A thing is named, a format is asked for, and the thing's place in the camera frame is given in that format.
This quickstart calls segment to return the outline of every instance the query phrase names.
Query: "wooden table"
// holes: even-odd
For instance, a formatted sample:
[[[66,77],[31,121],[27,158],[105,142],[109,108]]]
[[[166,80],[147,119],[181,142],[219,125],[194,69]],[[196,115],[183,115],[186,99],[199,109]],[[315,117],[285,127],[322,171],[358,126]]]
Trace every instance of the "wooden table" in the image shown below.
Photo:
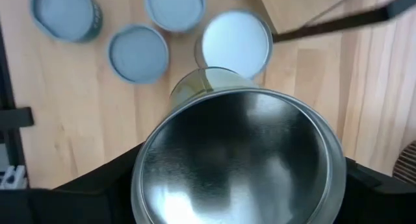
[[[42,34],[28,0],[0,0],[0,21],[16,104],[31,106],[36,125],[21,130],[31,185],[52,188],[146,139],[167,111],[176,82],[196,69],[194,42],[207,20],[231,8],[264,14],[258,0],[208,0],[192,33],[167,35],[170,68],[152,85],[122,82],[110,70],[110,36],[128,23],[151,23],[143,0],[97,0],[99,38],[66,44]],[[278,31],[294,28],[338,0],[263,0]],[[354,0],[332,14],[382,0]],[[416,14],[376,28],[274,46],[256,81],[305,101],[342,138],[344,152],[389,173],[416,129]]]
[[[52,40],[29,15],[29,0],[0,0],[0,20],[17,107],[31,106],[35,126],[21,129],[31,186],[52,188],[143,142],[166,114],[175,84],[197,68],[194,44],[213,16],[232,8],[262,12],[258,0],[207,0],[192,33],[165,35],[170,67],[152,85],[132,85],[111,71],[106,49],[128,23],[149,23],[143,0],[97,0],[104,25],[88,44]]]

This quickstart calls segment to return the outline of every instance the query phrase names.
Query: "paint can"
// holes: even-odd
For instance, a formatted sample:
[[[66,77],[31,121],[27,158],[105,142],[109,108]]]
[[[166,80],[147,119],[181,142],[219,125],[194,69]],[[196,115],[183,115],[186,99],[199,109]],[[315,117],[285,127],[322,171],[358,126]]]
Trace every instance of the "paint can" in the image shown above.
[[[36,26],[65,42],[87,42],[98,36],[103,14],[95,0],[30,0]]]
[[[162,35],[147,25],[128,25],[109,43],[109,64],[119,78],[131,84],[151,84],[169,64],[169,50]]]
[[[200,68],[220,67],[247,79],[262,72],[273,50],[267,23],[253,12],[231,10],[213,18],[195,44]]]
[[[145,0],[146,10],[160,28],[187,32],[202,20],[207,0]]]
[[[346,162],[309,106],[224,68],[193,71],[170,98],[133,168],[137,223],[334,221]]]

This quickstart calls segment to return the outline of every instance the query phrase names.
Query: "round lid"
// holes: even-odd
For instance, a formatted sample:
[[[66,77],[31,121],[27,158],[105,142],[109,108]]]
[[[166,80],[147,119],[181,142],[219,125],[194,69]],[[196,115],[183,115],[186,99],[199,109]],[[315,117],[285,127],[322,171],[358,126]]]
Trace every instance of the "round lid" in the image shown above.
[[[202,54],[209,67],[227,68],[245,78],[253,78],[267,65],[271,51],[267,25],[246,11],[215,17],[202,38]]]
[[[205,12],[205,0],[146,0],[152,20],[168,31],[187,31]]]
[[[81,39],[94,21],[91,0],[31,0],[31,11],[44,32],[68,41]]]
[[[145,25],[129,25],[109,44],[109,62],[123,80],[149,84],[162,77],[168,66],[168,46],[162,35]]]

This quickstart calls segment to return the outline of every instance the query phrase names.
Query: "shiny metal surface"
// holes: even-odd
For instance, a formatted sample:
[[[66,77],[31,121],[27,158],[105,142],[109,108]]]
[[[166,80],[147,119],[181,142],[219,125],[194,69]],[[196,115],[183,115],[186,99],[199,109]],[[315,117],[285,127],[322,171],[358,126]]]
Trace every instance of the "shiny metal surface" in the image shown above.
[[[136,161],[138,223],[331,223],[345,160],[328,124],[296,99],[255,88],[195,99]]]

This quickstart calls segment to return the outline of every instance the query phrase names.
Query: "black rod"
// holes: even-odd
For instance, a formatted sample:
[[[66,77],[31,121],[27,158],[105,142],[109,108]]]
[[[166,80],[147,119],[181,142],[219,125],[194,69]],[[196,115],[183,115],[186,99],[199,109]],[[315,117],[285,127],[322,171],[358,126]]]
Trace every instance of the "black rod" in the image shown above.
[[[273,42],[278,43],[296,40],[307,36],[337,32],[389,21],[390,19],[393,19],[401,13],[407,11],[415,4],[416,0],[392,0],[390,3],[373,10],[360,12],[344,18],[319,23],[317,25],[301,27],[289,32],[273,34]]]

